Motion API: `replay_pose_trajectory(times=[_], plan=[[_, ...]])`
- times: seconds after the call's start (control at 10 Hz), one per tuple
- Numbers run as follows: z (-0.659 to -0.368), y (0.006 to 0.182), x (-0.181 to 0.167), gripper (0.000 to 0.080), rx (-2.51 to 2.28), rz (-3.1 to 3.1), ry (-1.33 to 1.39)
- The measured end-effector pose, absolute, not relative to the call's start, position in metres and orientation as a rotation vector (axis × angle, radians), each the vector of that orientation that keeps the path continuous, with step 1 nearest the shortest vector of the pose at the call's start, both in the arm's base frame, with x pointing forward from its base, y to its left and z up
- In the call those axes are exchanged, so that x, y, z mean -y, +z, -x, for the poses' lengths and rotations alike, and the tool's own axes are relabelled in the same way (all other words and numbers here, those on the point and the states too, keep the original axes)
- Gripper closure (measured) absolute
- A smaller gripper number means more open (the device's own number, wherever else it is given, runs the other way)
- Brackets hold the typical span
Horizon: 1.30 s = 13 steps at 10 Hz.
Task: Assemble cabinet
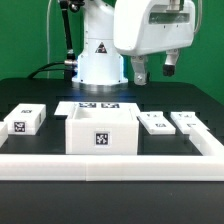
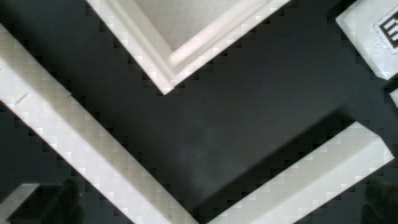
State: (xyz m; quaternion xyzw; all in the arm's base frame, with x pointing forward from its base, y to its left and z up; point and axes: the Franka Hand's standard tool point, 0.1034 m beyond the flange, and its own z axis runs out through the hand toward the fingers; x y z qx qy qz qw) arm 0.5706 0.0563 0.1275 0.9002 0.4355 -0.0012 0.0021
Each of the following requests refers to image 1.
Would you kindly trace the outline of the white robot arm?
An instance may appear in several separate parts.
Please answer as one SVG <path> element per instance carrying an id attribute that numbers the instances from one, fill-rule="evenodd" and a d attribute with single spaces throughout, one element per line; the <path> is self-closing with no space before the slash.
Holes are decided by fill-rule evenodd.
<path id="1" fill-rule="evenodd" d="M 180 50 L 192 44 L 195 5 L 192 0 L 87 0 L 84 6 L 84 49 L 78 56 L 76 85 L 125 85 L 124 56 L 131 58 L 134 82 L 147 82 L 149 54 L 167 54 L 163 74 L 172 76 Z"/>

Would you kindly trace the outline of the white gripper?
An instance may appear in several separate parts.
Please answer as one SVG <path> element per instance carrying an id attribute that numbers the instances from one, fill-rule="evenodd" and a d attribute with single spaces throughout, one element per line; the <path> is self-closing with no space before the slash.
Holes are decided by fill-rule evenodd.
<path id="1" fill-rule="evenodd" d="M 131 57 L 134 83 L 147 83 L 147 55 L 166 52 L 163 75 L 175 74 L 179 48 L 194 38 L 195 5 L 192 0 L 117 0 L 114 12 L 114 45 Z"/>

